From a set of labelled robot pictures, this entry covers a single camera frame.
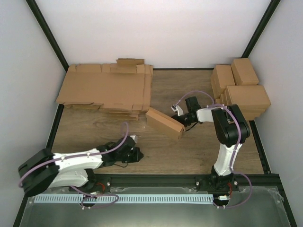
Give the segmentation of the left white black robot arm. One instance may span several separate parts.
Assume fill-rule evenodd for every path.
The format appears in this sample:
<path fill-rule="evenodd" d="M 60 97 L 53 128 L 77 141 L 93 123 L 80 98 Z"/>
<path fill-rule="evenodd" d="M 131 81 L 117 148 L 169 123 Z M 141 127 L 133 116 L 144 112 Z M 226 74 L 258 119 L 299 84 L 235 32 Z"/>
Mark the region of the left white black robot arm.
<path fill-rule="evenodd" d="M 42 149 L 19 166 L 19 186 L 27 197 L 66 186 L 92 192 L 97 185 L 95 169 L 110 167 L 117 162 L 136 163 L 144 157 L 136 143 L 137 136 L 131 135 L 83 152 L 64 154 Z"/>

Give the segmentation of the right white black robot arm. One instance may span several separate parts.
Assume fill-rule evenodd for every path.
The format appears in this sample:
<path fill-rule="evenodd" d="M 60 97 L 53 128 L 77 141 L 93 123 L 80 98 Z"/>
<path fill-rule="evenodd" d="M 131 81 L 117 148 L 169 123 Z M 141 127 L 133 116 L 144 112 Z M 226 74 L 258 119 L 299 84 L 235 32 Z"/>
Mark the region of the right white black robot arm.
<path fill-rule="evenodd" d="M 234 162 L 243 143 L 250 136 L 250 128 L 238 105 L 213 104 L 202 108 L 195 96 L 185 100 L 187 113 L 178 105 L 171 109 L 176 113 L 172 118 L 185 127 L 191 124 L 212 122 L 220 148 L 217 160 L 212 166 L 210 185 L 220 191 L 231 181 Z"/>

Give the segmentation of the brown cardboard paper box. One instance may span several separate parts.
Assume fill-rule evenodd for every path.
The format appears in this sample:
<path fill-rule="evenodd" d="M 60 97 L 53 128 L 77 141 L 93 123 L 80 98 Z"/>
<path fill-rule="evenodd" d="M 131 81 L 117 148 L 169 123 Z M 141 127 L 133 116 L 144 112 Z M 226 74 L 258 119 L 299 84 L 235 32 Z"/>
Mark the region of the brown cardboard paper box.
<path fill-rule="evenodd" d="M 154 108 L 149 108 L 145 117 L 148 126 L 165 134 L 175 141 L 179 141 L 185 131 L 185 126 L 183 124 Z"/>

